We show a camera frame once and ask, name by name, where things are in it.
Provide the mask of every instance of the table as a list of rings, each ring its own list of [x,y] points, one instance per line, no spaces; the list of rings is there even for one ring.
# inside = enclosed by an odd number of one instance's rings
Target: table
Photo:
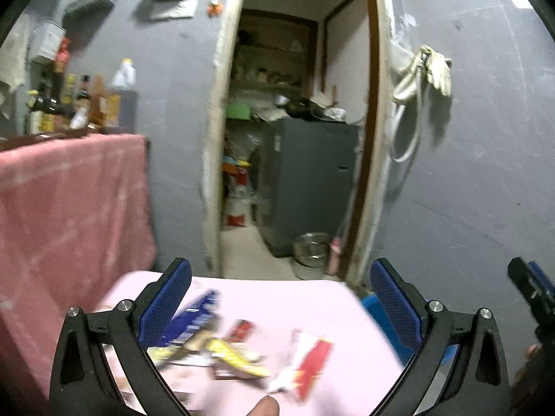
[[[135,299],[157,272],[137,271],[121,277],[98,310],[111,309],[124,298]],[[272,378],[286,364],[291,332],[300,329],[334,343],[320,379],[308,400],[299,404],[276,394],[283,416],[365,416],[370,414],[398,379],[403,366],[379,326],[343,284],[329,280],[258,281],[193,277],[178,311],[208,289],[221,293],[218,335],[237,319],[256,325],[247,346],[263,355]],[[122,371],[107,352],[118,386],[126,389]],[[176,393],[190,394],[186,407],[204,416],[244,416],[265,395],[248,382],[214,380],[209,368],[171,365],[162,375]]]

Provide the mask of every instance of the pink bottle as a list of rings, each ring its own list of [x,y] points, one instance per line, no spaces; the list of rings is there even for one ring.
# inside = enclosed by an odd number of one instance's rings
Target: pink bottle
[[[327,263],[326,274],[335,275],[339,269],[339,259],[341,258],[341,238],[335,237],[330,244],[330,260]]]

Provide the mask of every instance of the doorway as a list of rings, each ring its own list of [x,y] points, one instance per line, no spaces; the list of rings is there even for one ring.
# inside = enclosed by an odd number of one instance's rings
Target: doorway
[[[291,260],[307,232],[345,247],[368,111],[368,32],[366,0],[244,0],[225,111],[224,278],[315,278]]]

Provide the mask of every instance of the white container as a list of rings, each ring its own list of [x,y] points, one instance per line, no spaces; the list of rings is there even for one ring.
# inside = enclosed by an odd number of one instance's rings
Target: white container
[[[52,21],[41,24],[31,44],[31,60],[41,64],[54,61],[65,35],[66,30]]]

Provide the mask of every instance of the blue snack package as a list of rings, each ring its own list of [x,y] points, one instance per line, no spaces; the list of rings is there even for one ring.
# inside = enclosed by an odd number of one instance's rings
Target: blue snack package
[[[156,346],[165,347],[168,344],[181,345],[186,343],[215,314],[218,296],[218,291],[211,289],[192,303],[183,313],[174,317],[162,333],[162,337],[158,340]]]

